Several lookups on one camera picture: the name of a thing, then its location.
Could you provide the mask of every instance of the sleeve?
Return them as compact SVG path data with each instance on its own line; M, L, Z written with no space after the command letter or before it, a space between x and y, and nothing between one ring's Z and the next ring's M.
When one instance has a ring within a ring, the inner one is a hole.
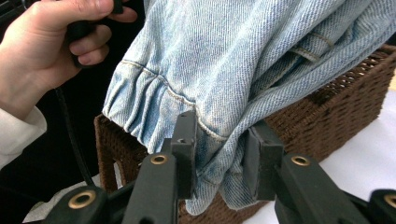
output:
M0 170L47 130L43 114L34 108L25 120L0 109Z

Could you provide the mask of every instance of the denim jeans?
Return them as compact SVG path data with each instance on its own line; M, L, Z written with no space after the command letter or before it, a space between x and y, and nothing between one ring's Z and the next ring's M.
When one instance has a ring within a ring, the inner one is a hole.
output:
M219 191L255 203L242 133L358 64L396 31L396 0L152 0L111 80L103 113L158 152L177 115L196 111L201 214Z

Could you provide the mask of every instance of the woven texture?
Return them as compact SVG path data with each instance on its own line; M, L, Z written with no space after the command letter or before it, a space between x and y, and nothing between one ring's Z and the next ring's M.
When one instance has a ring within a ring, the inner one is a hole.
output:
M377 118L396 66L396 47L383 46L358 66L265 121L285 143L288 152L321 161ZM95 118L101 184L117 189L114 161L122 185L134 180L147 151L137 140L103 115ZM234 211L219 195L200 216L190 216L180 204L179 223L242 223L264 203Z

